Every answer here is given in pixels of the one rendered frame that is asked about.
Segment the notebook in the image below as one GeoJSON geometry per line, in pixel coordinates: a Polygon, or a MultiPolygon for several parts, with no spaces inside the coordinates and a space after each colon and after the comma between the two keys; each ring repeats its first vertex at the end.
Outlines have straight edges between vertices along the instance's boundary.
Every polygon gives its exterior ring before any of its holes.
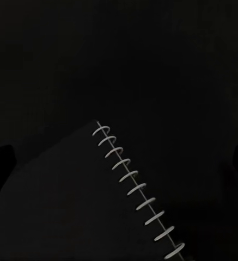
{"type": "Polygon", "coordinates": [[[93,119],[10,174],[0,261],[185,261],[109,132],[93,119]]]}

